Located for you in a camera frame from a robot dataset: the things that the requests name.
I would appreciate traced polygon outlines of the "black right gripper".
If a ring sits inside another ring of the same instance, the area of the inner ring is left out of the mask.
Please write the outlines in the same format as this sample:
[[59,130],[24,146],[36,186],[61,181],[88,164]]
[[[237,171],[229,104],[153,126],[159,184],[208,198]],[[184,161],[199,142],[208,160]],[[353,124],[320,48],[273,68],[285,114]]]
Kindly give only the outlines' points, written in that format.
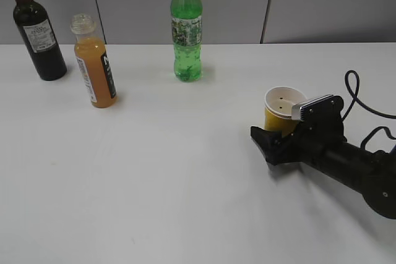
[[251,126],[250,134],[267,164],[302,162],[313,168],[346,168],[350,146],[343,134],[339,112],[303,112],[299,124],[286,138],[280,131]]

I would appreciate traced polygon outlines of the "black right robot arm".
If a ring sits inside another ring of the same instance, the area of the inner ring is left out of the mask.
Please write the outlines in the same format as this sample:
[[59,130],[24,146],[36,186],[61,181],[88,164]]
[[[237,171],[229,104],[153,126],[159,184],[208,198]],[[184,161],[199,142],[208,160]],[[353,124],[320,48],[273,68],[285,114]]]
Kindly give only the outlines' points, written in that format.
[[304,163],[360,193],[378,214],[395,219],[395,155],[347,142],[340,115],[301,121],[283,137],[251,127],[267,164]]

